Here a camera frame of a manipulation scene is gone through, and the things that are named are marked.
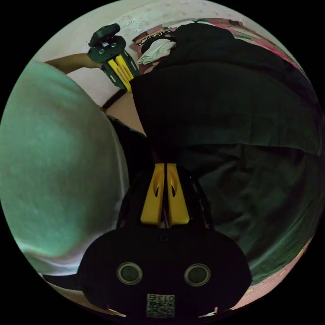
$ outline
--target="black pants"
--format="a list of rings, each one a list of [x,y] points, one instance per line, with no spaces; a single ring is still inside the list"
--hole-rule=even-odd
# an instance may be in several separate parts
[[[129,182],[146,166],[152,166],[154,159],[149,141],[143,134],[130,130],[113,117],[108,116],[124,151],[128,166]]]

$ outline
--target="pink fabric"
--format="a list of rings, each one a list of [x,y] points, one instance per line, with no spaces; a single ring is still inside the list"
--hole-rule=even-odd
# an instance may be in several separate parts
[[[232,310],[238,309],[240,307],[243,307],[245,305],[248,305],[252,303],[253,301],[265,296],[269,292],[271,292],[292,270],[292,268],[296,265],[296,263],[299,261],[303,253],[306,251],[308,245],[310,244],[312,239],[309,240],[309,242],[304,246],[304,248],[300,251],[300,253],[293,259],[291,263],[286,265],[283,269],[280,271],[274,273],[270,277],[268,277],[266,280],[262,281],[259,284],[251,286],[243,298],[238,302],[236,306],[232,308]]]

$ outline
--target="person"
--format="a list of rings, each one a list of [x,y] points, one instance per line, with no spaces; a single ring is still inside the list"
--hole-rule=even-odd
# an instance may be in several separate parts
[[[31,61],[1,120],[2,208],[40,275],[76,273],[89,244],[115,228],[137,168],[152,162],[147,139],[66,75],[100,67],[86,53]]]

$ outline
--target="hand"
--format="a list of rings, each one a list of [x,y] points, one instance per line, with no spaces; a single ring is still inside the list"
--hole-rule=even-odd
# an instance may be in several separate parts
[[[87,53],[81,53],[80,54],[80,59],[82,62],[82,66],[84,66],[85,68],[89,68],[89,69],[94,69],[94,68],[102,68],[102,65],[100,63],[94,62],[93,60],[91,60]]]

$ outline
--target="floor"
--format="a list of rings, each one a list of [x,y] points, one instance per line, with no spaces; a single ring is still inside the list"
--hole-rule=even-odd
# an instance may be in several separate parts
[[[288,50],[275,39],[268,31],[250,20],[248,17],[222,5],[205,0],[121,0],[97,8],[65,26],[55,34],[36,53],[34,60],[47,61],[66,55],[88,52],[88,42],[92,34],[104,25],[118,23],[122,35],[127,41],[127,46],[132,39],[141,32],[155,27],[166,21],[184,18],[211,18],[221,17],[240,20],[251,30],[267,37],[279,45],[285,52]],[[136,59],[135,52],[128,52]],[[99,69],[80,69],[69,75],[75,80],[99,105],[113,96],[118,88],[113,86],[108,77]],[[132,124],[138,129],[139,121],[132,107],[132,96],[125,95],[109,113],[117,114],[126,124]]]

